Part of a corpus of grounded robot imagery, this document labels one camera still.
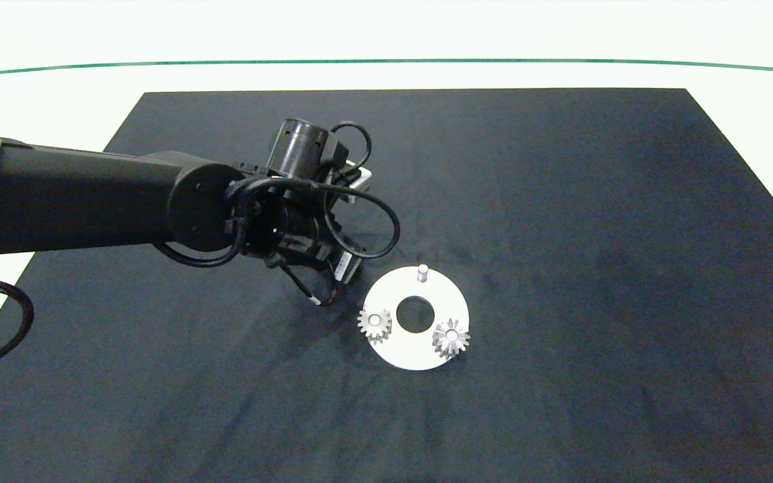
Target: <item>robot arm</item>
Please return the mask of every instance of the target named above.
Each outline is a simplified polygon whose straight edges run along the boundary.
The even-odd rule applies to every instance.
[[[355,127],[367,153],[355,165],[335,132]],[[0,254],[67,248],[153,244],[188,266],[220,266],[237,254],[280,267],[316,305],[328,305],[365,259],[387,254],[399,240],[399,218],[367,193],[371,173],[368,132],[355,123],[324,129],[298,119],[282,123],[268,160],[239,167],[180,152],[124,156],[0,140]],[[383,250],[367,252],[341,233],[332,208],[338,199],[366,199],[393,222]],[[212,259],[182,254],[225,254]],[[326,300],[314,296],[291,266],[322,272],[331,282]],[[31,302],[0,282],[0,293],[24,308],[16,346],[31,325]]]

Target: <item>green line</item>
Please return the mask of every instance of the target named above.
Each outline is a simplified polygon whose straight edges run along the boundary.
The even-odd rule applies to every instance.
[[[742,68],[765,70],[762,65],[718,64],[715,62],[687,62],[680,60],[641,60],[632,58],[340,58],[288,60],[160,60],[152,62],[103,62],[98,64],[47,65],[45,67],[9,68],[0,74],[21,74],[43,70],[70,70],[71,68],[137,67],[144,65],[230,65],[230,64],[653,64],[686,65],[689,67]]]

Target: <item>circular hole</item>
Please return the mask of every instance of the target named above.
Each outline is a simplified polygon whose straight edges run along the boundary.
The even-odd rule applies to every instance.
[[[407,332],[421,333],[435,321],[435,309],[423,297],[407,297],[399,303],[395,318]]]

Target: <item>black cylindrical joint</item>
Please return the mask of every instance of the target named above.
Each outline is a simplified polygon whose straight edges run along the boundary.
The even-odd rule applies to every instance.
[[[286,119],[276,135],[267,168],[283,176],[313,180],[330,131],[300,119]]]

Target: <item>gear teeth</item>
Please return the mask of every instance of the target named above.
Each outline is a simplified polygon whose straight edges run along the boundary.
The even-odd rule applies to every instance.
[[[470,334],[464,330],[459,321],[449,319],[440,322],[431,336],[431,344],[442,358],[453,358],[461,351],[466,351],[470,345]]]
[[[372,323],[372,316],[377,315],[377,322]],[[389,310],[380,310],[380,312],[368,311],[365,307],[360,310],[360,315],[356,318],[356,326],[360,332],[365,334],[366,339],[373,343],[387,340],[389,334],[393,332],[393,318]]]

